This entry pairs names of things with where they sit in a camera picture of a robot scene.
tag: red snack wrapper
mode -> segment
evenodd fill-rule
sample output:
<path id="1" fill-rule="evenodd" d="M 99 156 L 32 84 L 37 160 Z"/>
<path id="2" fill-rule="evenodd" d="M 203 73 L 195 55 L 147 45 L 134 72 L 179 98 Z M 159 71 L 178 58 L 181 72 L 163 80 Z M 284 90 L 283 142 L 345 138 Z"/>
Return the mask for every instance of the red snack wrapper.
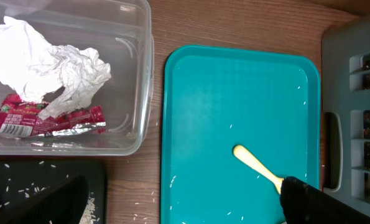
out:
<path id="1" fill-rule="evenodd" d="M 100 106 L 42 120 L 38 114 L 48 102 L 23 102 L 17 94 L 7 95 L 0 108 L 0 133 L 17 137 L 69 136 L 90 131 L 104 132 L 106 122 Z"/>

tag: yellow plastic spoon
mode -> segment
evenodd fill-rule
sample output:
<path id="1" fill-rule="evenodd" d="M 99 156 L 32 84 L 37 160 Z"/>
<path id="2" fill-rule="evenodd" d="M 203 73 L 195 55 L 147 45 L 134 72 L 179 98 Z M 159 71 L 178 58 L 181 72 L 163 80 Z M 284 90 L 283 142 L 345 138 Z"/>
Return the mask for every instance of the yellow plastic spoon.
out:
<path id="1" fill-rule="evenodd" d="M 281 194 L 282 182 L 284 178 L 276 177 L 269 171 L 254 155 L 251 154 L 244 146 L 238 145 L 233 149 L 233 154 L 241 162 L 254 169 L 256 172 L 262 174 L 268 180 L 270 180 L 279 194 Z"/>

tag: black object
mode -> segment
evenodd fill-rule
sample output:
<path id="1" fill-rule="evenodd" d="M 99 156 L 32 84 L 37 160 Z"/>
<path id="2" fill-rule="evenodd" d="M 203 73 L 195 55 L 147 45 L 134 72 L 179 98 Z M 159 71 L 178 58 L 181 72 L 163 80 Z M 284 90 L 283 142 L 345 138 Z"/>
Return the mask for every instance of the black object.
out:
<path id="1" fill-rule="evenodd" d="M 0 212 L 0 224 L 79 224 L 89 193 L 85 177 L 66 179 Z"/>
<path id="2" fill-rule="evenodd" d="M 295 177 L 284 179 L 280 204 L 287 224 L 370 224 L 370 217 Z"/>
<path id="3" fill-rule="evenodd" d="M 25 198 L 25 193 L 28 193 L 30 198 L 37 195 L 36 187 L 39 190 L 43 187 L 52 187 L 78 174 L 84 176 L 89 182 L 90 197 L 95 198 L 93 214 L 96 216 L 95 219 L 99 219 L 97 223 L 106 223 L 106 169 L 102 162 L 91 159 L 6 160 L 4 157 L 0 160 L 0 205 L 2 205 L 0 212 L 28 200 L 29 198 Z M 38 224 L 49 224 L 49 221 Z"/>

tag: teal plastic tray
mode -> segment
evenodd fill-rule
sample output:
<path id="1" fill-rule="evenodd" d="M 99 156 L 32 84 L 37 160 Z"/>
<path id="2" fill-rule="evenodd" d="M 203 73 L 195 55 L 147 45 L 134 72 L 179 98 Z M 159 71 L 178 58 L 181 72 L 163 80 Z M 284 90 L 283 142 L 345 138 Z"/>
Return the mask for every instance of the teal plastic tray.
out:
<path id="1" fill-rule="evenodd" d="M 165 66 L 161 223 L 282 223 L 279 195 L 233 156 L 319 187 L 320 77 L 305 57 L 189 45 Z"/>

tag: wooden table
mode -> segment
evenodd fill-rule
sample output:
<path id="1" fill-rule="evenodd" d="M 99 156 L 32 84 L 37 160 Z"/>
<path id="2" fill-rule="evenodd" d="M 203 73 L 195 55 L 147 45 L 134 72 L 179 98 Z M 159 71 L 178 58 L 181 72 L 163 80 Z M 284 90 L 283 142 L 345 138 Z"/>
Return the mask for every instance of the wooden table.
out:
<path id="1" fill-rule="evenodd" d="M 108 166 L 108 223 L 160 222 L 164 66 L 175 49 L 186 44 L 203 44 L 303 55 L 321 72 L 322 33 L 357 18 L 301 0 L 150 0 L 149 3 L 155 41 L 149 129 L 134 155 L 102 158 Z M 322 125 L 322 164 L 326 149 L 324 130 Z"/>

